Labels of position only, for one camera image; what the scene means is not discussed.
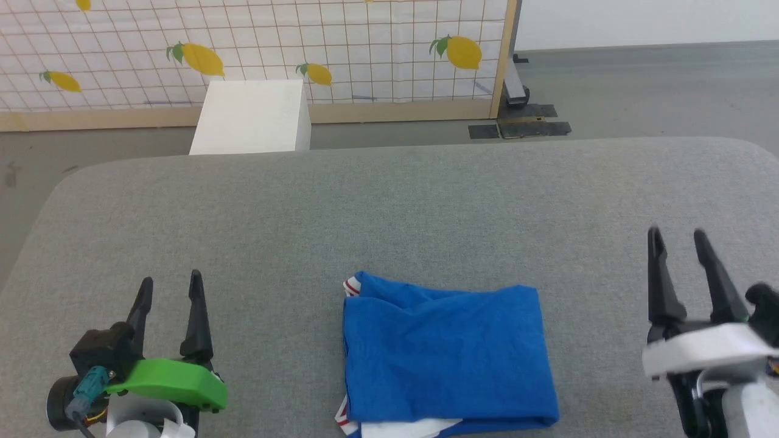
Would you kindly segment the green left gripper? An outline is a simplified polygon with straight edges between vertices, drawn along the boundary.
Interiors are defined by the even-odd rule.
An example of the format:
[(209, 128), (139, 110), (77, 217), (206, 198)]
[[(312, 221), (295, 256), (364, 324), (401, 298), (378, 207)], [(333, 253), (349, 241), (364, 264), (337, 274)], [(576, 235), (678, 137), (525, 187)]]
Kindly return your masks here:
[(145, 277), (129, 311), (127, 324), (133, 328), (131, 349), (140, 361), (122, 382), (106, 386), (106, 393), (132, 393), (143, 397), (193, 406), (201, 411), (224, 410), (228, 388), (213, 371), (211, 325), (207, 313), (202, 274), (193, 269), (187, 294), (191, 302), (186, 335), (179, 347), (183, 361), (154, 358), (144, 360), (147, 315), (152, 308), (153, 278)]

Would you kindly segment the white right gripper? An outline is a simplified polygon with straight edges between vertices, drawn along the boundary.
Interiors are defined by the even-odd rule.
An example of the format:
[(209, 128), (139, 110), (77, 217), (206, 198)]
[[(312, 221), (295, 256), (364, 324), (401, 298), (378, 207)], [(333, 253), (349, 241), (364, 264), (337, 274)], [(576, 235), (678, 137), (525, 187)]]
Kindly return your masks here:
[(777, 357), (777, 348), (746, 324), (749, 312), (703, 229), (694, 231), (694, 242), (707, 278), (712, 304), (710, 322), (717, 325), (665, 338), (669, 326), (684, 322), (687, 312), (674, 291), (662, 233), (659, 227), (650, 227), (648, 321), (651, 329), (648, 344), (642, 351), (646, 377), (659, 378)]

